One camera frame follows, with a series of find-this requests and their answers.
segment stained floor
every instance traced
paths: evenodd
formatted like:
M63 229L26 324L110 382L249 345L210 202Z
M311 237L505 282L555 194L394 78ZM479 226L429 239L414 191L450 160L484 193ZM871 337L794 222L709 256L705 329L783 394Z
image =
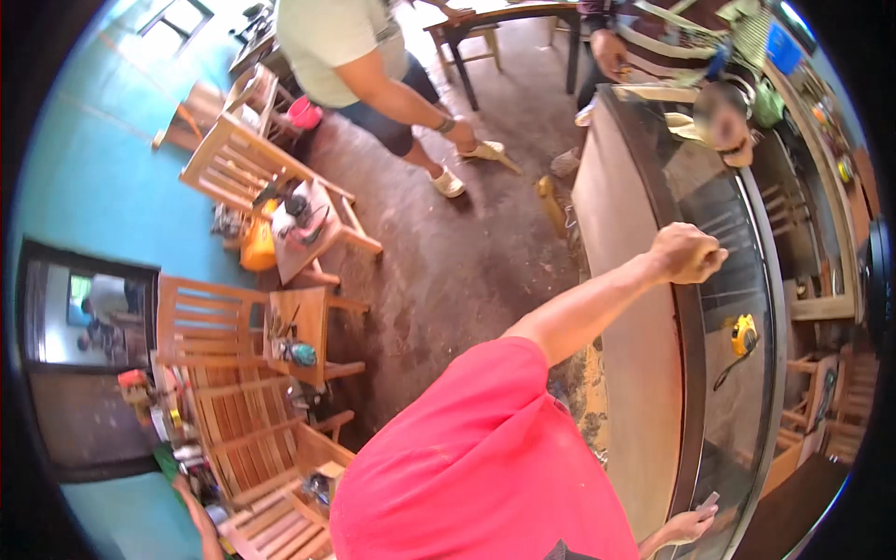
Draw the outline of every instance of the stained floor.
M424 171L393 157L341 116L327 115L315 132L302 160L358 197L361 223L385 248L378 260L354 247L334 248L321 259L326 271L342 277L343 296L371 305L364 319L339 311L331 319L328 359L367 364L363 374L332 382L333 408L356 412L340 436L355 451L454 358L500 336L579 283L582 274L534 189L551 159L582 137L573 125L574 99L564 92L565 36L545 47L544 20L502 24L497 34L504 71L491 60L468 64L480 104L473 113L460 80L449 82L442 74L428 36L413 31L412 15L410 25L406 13L399 16L409 50L427 66L443 103L469 117L481 138L503 142L523 174L496 162L462 163L450 143L419 130L427 152L467 185L465 195L448 201ZM462 50L481 50L481 41L465 41ZM596 363L595 356L590 359ZM565 382L566 369L556 376ZM584 410L571 395L577 399L575 408ZM592 416L596 430L600 417Z

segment metal edge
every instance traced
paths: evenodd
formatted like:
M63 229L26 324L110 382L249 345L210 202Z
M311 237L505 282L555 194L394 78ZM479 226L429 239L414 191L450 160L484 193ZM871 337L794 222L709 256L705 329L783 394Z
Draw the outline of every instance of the metal edge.
M646 187L657 224L663 227L674 221L682 221L681 211L672 199L666 178L656 163L655 154L649 148L650 142L644 137L640 124L634 121L631 111L619 100L609 84L599 85L598 95L601 101L607 104L620 133L625 138L628 150L632 153L632 159ZM668 517L689 511L694 499L703 449L707 383L700 289L693 284L686 286L673 284L671 288L682 360L683 406L678 472Z
M759 469L756 471L753 489L746 499L740 523L731 536L728 548L725 550L725 554L722 555L722 560L729 560L734 555L737 545L740 544L746 528L753 518L756 505L759 504L762 486L768 477L771 459L775 451L775 441L778 436L777 427L780 425L781 411L784 408L784 381L787 373L787 311L784 306L786 305L784 282L781 279L778 250L774 243L774 235L771 233L768 215L765 213L764 206L762 206L762 195L759 192L759 187L756 185L753 173L750 171L750 168L740 168L737 172L737 182L745 192L747 210L753 219L753 227L760 241L762 261L765 264L766 280L768 281L769 312L771 313L771 325L775 330L776 351L773 358L774 373L771 377L771 413L769 415L769 424L766 427L765 445L762 447Z

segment cloth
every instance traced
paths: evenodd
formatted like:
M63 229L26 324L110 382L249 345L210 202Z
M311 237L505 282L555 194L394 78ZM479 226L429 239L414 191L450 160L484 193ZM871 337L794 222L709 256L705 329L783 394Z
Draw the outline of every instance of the cloth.
M408 73L401 81L419 93L423 99L430 103L438 103L439 94L435 91L433 83L429 81L426 69L411 53L406 52L405 55L408 58ZM375 136L396 156L403 158L408 155L411 143L414 142L410 125L393 121L364 101L352 103L348 107L340 109L339 112L352 123Z
M93 314L105 324L112 324L112 314L127 313L129 309L125 279L117 276L94 275L90 280L90 292L85 299L90 300Z
M389 422L346 469L333 552L357 558L537 558L562 539L634 559L625 512L530 340L479 344Z
M592 32L613 29L625 43L631 82L691 86L709 77L754 99L771 25L762 0L582 0L577 8Z
M333 68L375 48L385 74L400 80L408 71L404 38L382 0L279 0L275 33L296 80L314 103L343 108L358 102Z

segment blue wall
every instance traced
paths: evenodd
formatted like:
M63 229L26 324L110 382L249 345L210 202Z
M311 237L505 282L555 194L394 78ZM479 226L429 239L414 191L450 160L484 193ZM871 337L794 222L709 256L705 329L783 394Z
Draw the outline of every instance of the blue wall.
M151 137L174 113L169 98L184 99L196 80L224 91L231 83L227 70L237 43L227 31L245 25L240 13L251 2L205 3L215 16L175 60L160 56L134 33L159 9L159 0L111 2L85 31L32 132L6 266L17 265L27 236L110 260L160 266L166 274L254 285L254 275L239 267L237 255L209 235L210 199L177 179L189 154L169 145L150 148ZM167 96L107 47L100 32ZM14 291L4 290L7 309L14 309ZM63 485L63 492L100 557L202 556L186 509L159 473Z

